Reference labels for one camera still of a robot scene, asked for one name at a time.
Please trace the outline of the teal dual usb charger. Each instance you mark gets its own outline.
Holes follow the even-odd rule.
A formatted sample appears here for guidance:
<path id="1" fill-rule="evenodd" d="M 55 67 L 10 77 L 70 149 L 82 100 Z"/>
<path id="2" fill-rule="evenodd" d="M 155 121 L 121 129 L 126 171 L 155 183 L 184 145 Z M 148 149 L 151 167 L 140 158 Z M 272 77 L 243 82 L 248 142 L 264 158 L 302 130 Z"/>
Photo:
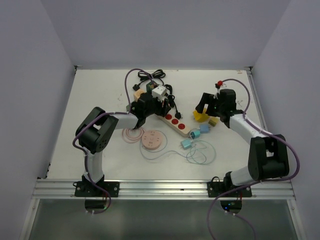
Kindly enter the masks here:
<path id="1" fill-rule="evenodd" d="M 199 129 L 196 129 L 196 130 L 192 130 L 189 135 L 191 139 L 196 139 L 200 137 L 201 132 Z"/>

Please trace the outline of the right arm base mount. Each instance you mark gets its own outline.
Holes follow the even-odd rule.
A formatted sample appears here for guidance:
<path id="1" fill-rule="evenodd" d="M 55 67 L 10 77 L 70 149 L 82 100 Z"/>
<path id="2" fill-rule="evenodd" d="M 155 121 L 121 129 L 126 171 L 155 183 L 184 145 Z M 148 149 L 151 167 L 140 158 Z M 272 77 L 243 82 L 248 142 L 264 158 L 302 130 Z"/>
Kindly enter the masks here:
<path id="1" fill-rule="evenodd" d="M 220 194 L 223 194 L 225 192 L 231 191 L 238 186 L 235 186 L 232 184 L 231 180 L 231 172 L 227 172 L 223 178 L 223 180 L 220 180 L 219 177 L 214 176 L 210 181 L 206 183 L 207 186 L 207 194 L 209 198 L 215 198 L 219 196 Z M 225 195 L 225 197 L 245 197 L 250 198 L 252 197 L 252 190 L 251 188 L 244 188 L 241 190 L 237 190 L 231 193 L 228 193 Z"/>

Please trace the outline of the yellow cube adapter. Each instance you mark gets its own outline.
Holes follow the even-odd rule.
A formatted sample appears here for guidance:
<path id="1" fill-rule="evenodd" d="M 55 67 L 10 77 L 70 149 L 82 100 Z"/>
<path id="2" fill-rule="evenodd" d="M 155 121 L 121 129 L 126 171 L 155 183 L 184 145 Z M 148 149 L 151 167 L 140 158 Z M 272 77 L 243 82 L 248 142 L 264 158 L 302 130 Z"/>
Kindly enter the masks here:
<path id="1" fill-rule="evenodd" d="M 204 123 L 207 122 L 210 119 L 210 116 L 206 114 L 207 109 L 204 108 L 202 113 L 198 113 L 196 110 L 194 110 L 193 117 L 194 120 L 198 123 Z"/>

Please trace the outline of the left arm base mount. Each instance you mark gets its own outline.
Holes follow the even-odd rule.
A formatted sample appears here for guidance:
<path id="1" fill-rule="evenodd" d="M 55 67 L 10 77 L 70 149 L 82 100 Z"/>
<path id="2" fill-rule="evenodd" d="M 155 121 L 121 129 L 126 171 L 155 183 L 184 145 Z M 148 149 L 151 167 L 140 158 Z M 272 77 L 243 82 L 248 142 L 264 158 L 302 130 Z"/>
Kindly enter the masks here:
<path id="1" fill-rule="evenodd" d="M 75 187 L 75 197 L 105 197 L 106 193 L 103 190 L 107 191 L 112 198 L 119 196 L 120 183 L 118 181 L 104 181 L 104 179 L 101 179 L 96 183 L 96 187 L 89 180 L 83 178 L 80 181 L 74 182 L 72 185 Z"/>

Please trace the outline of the olive yellow charger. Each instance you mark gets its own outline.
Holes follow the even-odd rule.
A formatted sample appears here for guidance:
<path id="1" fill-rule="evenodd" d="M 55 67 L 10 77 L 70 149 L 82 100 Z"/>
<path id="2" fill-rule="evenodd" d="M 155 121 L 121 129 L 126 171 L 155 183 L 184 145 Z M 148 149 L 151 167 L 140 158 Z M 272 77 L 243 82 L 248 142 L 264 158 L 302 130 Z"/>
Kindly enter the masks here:
<path id="1" fill-rule="evenodd" d="M 211 125 L 212 127 L 215 127 L 219 122 L 219 119 L 216 117 L 212 117 L 209 119 L 208 124 Z"/>

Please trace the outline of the pink round socket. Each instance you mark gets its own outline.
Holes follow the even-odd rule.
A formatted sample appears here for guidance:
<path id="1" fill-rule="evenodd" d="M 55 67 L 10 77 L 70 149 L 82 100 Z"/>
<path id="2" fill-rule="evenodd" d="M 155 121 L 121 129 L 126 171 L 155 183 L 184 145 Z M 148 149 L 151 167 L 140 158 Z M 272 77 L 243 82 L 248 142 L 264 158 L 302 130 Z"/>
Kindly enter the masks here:
<path id="1" fill-rule="evenodd" d="M 157 150 L 162 145 L 162 134 L 157 130 L 148 130 L 141 137 L 142 146 L 147 150 Z"/>

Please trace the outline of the light blue charger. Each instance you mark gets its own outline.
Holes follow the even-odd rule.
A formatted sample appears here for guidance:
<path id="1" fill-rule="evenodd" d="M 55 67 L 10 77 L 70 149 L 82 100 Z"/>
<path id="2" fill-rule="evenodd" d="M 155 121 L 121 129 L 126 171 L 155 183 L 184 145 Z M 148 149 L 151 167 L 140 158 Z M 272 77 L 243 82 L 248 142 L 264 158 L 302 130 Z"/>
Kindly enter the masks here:
<path id="1" fill-rule="evenodd" d="M 199 126 L 199 131 L 201 134 L 207 134 L 210 132 L 210 130 L 211 130 L 211 126 L 209 124 L 205 123 Z"/>

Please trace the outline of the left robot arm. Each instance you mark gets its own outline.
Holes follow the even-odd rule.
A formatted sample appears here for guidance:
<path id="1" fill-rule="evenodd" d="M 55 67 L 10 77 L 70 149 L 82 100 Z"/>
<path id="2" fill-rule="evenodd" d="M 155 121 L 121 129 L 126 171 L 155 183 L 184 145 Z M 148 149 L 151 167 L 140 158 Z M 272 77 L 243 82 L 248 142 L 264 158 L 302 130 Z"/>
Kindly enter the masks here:
<path id="1" fill-rule="evenodd" d="M 75 132 L 73 146 L 84 153 L 84 174 L 82 178 L 88 181 L 86 190 L 92 196 L 103 193 L 104 173 L 102 170 L 103 150 L 108 145 L 113 132 L 121 129 L 136 130 L 141 128 L 146 118 L 151 115 L 164 117 L 172 108 L 172 98 L 167 94 L 164 98 L 152 96 L 151 93 L 141 93 L 126 107 L 126 112 L 106 112 L 100 107 L 94 107 Z"/>

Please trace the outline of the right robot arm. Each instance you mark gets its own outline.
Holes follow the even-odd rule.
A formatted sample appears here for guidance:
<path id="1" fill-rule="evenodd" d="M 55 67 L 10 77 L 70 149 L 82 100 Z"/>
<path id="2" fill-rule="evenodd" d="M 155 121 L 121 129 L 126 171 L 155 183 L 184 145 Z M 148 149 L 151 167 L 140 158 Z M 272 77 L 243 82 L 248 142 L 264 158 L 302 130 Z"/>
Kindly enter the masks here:
<path id="1" fill-rule="evenodd" d="M 216 94 L 203 93 L 199 104 L 195 107 L 201 113 L 205 105 L 205 113 L 217 117 L 226 127 L 236 132 L 249 144 L 247 165 L 227 172 L 223 178 L 223 192 L 227 196 L 235 196 L 241 186 L 256 181 L 286 177 L 289 174 L 289 159 L 282 135 L 263 133 L 258 126 L 248 123 L 243 110 L 237 109 L 236 92 L 223 89 Z"/>

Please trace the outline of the beige wooden power strip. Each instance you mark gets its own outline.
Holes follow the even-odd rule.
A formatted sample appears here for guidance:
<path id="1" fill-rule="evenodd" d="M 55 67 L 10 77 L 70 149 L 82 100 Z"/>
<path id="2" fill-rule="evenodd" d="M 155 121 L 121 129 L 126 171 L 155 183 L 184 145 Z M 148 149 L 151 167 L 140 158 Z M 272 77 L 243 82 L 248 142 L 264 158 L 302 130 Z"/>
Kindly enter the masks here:
<path id="1" fill-rule="evenodd" d="M 165 116 L 158 115 L 157 117 L 182 137 L 190 137 L 191 128 L 171 113 L 167 113 Z"/>

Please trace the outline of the light teal charger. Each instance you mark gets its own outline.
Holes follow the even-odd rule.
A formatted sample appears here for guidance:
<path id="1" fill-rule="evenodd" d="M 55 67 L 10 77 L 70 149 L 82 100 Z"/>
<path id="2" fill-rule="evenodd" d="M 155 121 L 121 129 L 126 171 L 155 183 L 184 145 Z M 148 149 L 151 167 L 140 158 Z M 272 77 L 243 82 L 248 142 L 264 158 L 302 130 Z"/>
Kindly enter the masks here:
<path id="1" fill-rule="evenodd" d="M 183 150 L 188 150 L 193 147 L 193 141 L 188 139 L 184 139 L 180 142 L 180 146 Z"/>

